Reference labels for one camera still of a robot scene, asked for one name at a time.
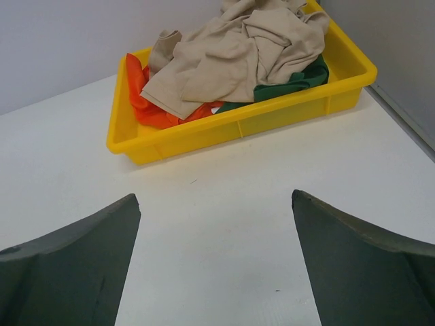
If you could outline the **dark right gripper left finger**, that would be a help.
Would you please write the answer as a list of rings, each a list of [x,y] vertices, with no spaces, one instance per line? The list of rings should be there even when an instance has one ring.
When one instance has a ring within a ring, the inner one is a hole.
[[[141,220],[129,194],[1,251],[2,325],[114,325]]]

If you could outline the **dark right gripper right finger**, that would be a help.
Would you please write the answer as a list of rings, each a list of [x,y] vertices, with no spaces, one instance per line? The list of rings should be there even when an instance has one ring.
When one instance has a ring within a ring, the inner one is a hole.
[[[433,325],[434,245],[302,191],[292,210],[322,325]]]

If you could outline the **beige t shirt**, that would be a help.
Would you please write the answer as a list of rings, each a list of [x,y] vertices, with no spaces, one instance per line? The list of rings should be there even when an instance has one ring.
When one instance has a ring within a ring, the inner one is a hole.
[[[288,82],[325,48],[329,17],[304,1],[225,1],[221,14],[182,35],[163,31],[142,97],[185,119],[203,103],[251,103],[256,86]]]

